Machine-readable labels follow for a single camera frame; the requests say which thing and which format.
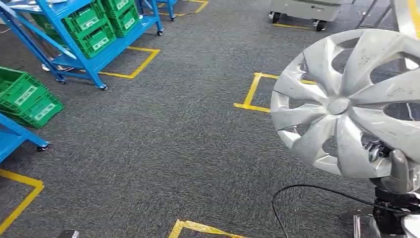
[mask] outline crate label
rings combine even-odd
[[[54,103],[50,103],[46,108],[44,108],[38,115],[34,117],[35,120],[41,120],[45,115],[47,115],[53,108],[57,105]]]
[[[94,18],[92,18],[88,22],[86,22],[85,24],[81,25],[81,28],[82,28],[82,30],[86,30],[89,27],[93,26],[98,21],[99,21],[99,19],[95,16]]]
[[[119,4],[117,4],[117,9],[121,10],[121,8],[123,8],[125,5],[127,5],[130,2],[130,0],[122,0],[119,2]]]
[[[131,18],[129,22],[127,22],[124,27],[127,30],[128,28],[130,28],[130,26],[132,26],[134,24],[136,20],[134,20],[134,18]]]
[[[37,89],[38,87],[31,85],[14,103],[18,106],[22,105]]]
[[[49,23],[44,23],[44,27],[47,28],[47,29],[55,30],[53,25],[51,25]]]
[[[101,42],[98,42],[97,44],[93,45],[93,50],[96,51],[97,49],[101,48],[103,45],[108,43],[109,39],[108,37],[105,37],[101,40]]]

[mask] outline hubcap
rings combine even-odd
[[[332,61],[354,48],[337,72]],[[283,142],[301,160],[330,173],[357,178],[390,175],[387,158],[369,159],[362,142],[367,136],[390,149],[400,149],[420,164],[420,122],[387,116],[392,103],[420,102],[420,69],[373,84],[370,73],[391,60],[410,57],[420,62],[420,42],[394,31],[352,30],[326,37],[300,53],[282,72],[271,97],[271,118]],[[310,75],[316,85],[301,82]],[[291,99],[303,102],[290,107]],[[298,133],[299,125],[309,128]],[[333,137],[336,156],[323,145]]]

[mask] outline gray machine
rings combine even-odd
[[[340,13],[345,0],[272,0],[273,23],[278,23],[281,14],[302,19],[312,19],[317,31],[322,31],[329,21]]]

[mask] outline shelf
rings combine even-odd
[[[0,126],[0,162],[9,156],[24,141],[25,138],[22,135],[6,132],[5,128]]]
[[[106,49],[102,50],[95,57],[87,59],[86,67],[92,68],[95,73],[98,73],[157,21],[158,19],[156,16],[143,16],[143,24],[137,22],[137,24],[125,37],[117,38],[115,42],[109,45]],[[59,55],[52,62],[57,65],[84,68],[80,61],[64,54]]]
[[[43,14],[41,8],[37,3],[33,3],[33,0],[20,0],[9,2],[7,6],[15,11],[29,12],[34,14]],[[83,6],[91,3],[91,0],[67,0],[66,2],[50,4],[52,12],[57,15],[58,18],[64,18],[76,10],[79,10]]]

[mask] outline floor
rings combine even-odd
[[[77,79],[55,83],[11,32],[1,34],[0,65],[30,72],[65,104],[36,131],[51,142],[48,151],[26,144],[0,164],[45,185],[2,237],[56,237],[75,228],[81,238],[165,238],[180,219],[274,238],[283,234],[270,202],[286,185],[324,185],[371,199],[366,179],[331,175],[296,159],[269,114],[233,107],[244,100],[254,72],[279,74],[305,47],[353,29],[369,2],[346,4],[323,32],[272,26],[269,0],[210,0],[175,22],[163,16],[163,36],[152,31],[132,45],[159,54],[132,80],[102,76],[108,91]],[[177,11],[195,4],[180,2]],[[126,50],[105,71],[130,74],[146,56]],[[273,85],[261,82],[255,105],[268,106]],[[29,190],[0,178],[0,221]],[[295,189],[280,196],[277,209],[291,237],[349,237],[352,226],[338,214],[357,206]],[[185,230],[180,237],[219,236]]]

